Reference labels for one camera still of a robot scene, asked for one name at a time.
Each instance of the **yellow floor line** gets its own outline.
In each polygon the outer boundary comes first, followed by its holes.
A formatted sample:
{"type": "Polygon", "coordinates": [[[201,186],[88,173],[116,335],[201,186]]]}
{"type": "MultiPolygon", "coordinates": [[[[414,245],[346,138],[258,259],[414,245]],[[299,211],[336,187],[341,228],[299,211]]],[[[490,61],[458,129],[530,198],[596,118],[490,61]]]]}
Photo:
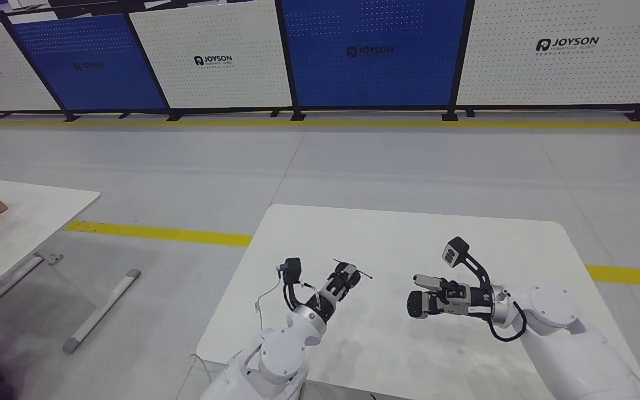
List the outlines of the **yellow floor line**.
{"type": "MultiPolygon", "coordinates": [[[[65,230],[70,232],[99,233],[156,240],[176,240],[180,242],[234,247],[248,247],[252,239],[251,235],[241,235],[237,233],[105,224],[90,221],[73,221],[67,225],[65,230]]],[[[640,268],[607,267],[602,265],[587,265],[586,267],[594,281],[640,285],[640,268]]]]}
{"type": "Polygon", "coordinates": [[[153,226],[103,224],[101,222],[73,221],[65,228],[72,232],[101,233],[145,239],[176,240],[180,242],[217,244],[220,246],[248,247],[251,235],[236,233],[190,231],[153,226]]]}
{"type": "Polygon", "coordinates": [[[513,128],[513,129],[640,129],[638,122],[545,122],[545,121],[394,121],[394,120],[180,120],[167,122],[164,120],[135,121],[91,121],[82,118],[75,122],[62,121],[0,121],[0,127],[292,127],[292,126],[337,126],[337,127],[367,127],[367,128],[513,128]]]}
{"type": "Polygon", "coordinates": [[[594,281],[640,285],[640,268],[587,265],[587,271],[594,281]]]}

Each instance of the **white tabletop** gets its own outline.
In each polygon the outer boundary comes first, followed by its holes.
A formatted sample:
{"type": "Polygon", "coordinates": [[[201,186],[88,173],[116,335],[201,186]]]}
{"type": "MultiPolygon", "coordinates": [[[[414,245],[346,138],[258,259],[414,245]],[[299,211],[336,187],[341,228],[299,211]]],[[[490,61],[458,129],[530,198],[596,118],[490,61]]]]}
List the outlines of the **white tabletop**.
{"type": "Polygon", "coordinates": [[[0,277],[76,215],[100,193],[0,181],[0,277]]]}
{"type": "MultiPolygon", "coordinates": [[[[302,259],[303,281],[324,285],[333,258],[374,276],[339,303],[322,343],[311,351],[308,380],[407,399],[552,399],[522,345],[502,343],[475,318],[408,316],[414,273],[477,285],[441,254],[455,236],[493,282],[515,289],[552,282],[574,296],[583,314],[636,372],[638,364],[565,230],[555,222],[272,206],[218,305],[197,353],[226,363],[259,332],[256,298],[277,282],[275,267],[302,259]]],[[[309,292],[297,290],[306,301],[309,292]]],[[[261,301],[264,326],[286,326],[282,290],[261,301]]],[[[512,330],[500,330],[503,336],[512,330]]]]}

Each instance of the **floor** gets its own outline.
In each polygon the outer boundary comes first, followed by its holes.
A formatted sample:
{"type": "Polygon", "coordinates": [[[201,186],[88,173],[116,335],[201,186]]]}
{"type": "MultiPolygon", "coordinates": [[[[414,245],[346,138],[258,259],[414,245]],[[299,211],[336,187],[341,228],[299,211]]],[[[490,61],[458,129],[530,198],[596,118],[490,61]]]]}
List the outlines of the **floor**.
{"type": "MultiPolygon", "coordinates": [[[[437,120],[415,113],[308,118],[437,120]]],[[[482,113],[475,120],[624,117],[482,113]]],[[[639,133],[0,126],[0,179],[100,191],[83,220],[244,234],[274,203],[550,220],[565,227],[586,264],[633,268],[640,267],[639,133]]],[[[189,355],[244,249],[74,232],[60,232],[47,245],[64,252],[60,271],[39,267],[0,301],[0,370],[19,398],[197,399],[207,376],[189,355]],[[93,310],[81,293],[108,292],[130,268],[140,269],[141,279],[76,353],[64,355],[62,343],[93,310]],[[59,272],[77,272],[77,287],[59,272]]],[[[640,287],[597,286],[640,359],[640,287]]],[[[310,392],[309,398],[342,398],[327,388],[310,392]]]]}

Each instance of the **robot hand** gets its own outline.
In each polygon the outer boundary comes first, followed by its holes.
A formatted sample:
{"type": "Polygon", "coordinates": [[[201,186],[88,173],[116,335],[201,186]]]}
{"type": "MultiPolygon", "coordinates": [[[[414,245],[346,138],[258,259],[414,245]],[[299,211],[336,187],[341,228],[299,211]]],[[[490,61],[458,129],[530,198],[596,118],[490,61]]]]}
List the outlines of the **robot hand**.
{"type": "Polygon", "coordinates": [[[337,303],[361,278],[361,271],[355,265],[339,262],[324,287],[302,304],[294,291],[295,284],[302,284],[299,281],[301,271],[298,258],[288,258],[278,267],[278,275],[281,274],[284,281],[285,302],[291,310],[287,315],[287,328],[260,332],[247,348],[229,361],[200,400],[298,398],[308,373],[306,348],[320,344],[337,303]],[[257,371],[249,369],[254,358],[258,359],[257,371]]]}
{"type": "Polygon", "coordinates": [[[486,321],[500,341],[520,339],[542,381],[558,400],[640,399],[631,368],[600,331],[580,317],[566,290],[534,286],[527,292],[511,293],[494,285],[460,237],[447,244],[442,258],[452,268],[466,265],[478,278],[479,287],[415,275],[414,283],[427,291],[411,292],[407,300],[410,316],[466,315],[486,321]],[[494,325],[512,326],[517,333],[500,337],[494,325]],[[554,334],[562,329],[570,335],[554,334]]]}

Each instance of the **joyson logo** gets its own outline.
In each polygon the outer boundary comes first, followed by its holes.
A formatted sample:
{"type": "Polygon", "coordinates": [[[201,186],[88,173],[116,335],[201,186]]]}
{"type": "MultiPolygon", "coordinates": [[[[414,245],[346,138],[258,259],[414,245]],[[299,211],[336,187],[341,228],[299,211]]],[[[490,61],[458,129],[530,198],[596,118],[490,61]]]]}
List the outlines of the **joyson logo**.
{"type": "Polygon", "coordinates": [[[230,66],[233,63],[231,56],[195,56],[193,61],[199,67],[230,66]]]}
{"type": "Polygon", "coordinates": [[[347,57],[356,58],[362,56],[375,56],[382,54],[393,54],[393,46],[349,46],[347,47],[347,57]]]}
{"type": "Polygon", "coordinates": [[[585,50],[596,47],[600,37],[540,39],[536,51],[585,50]]]}

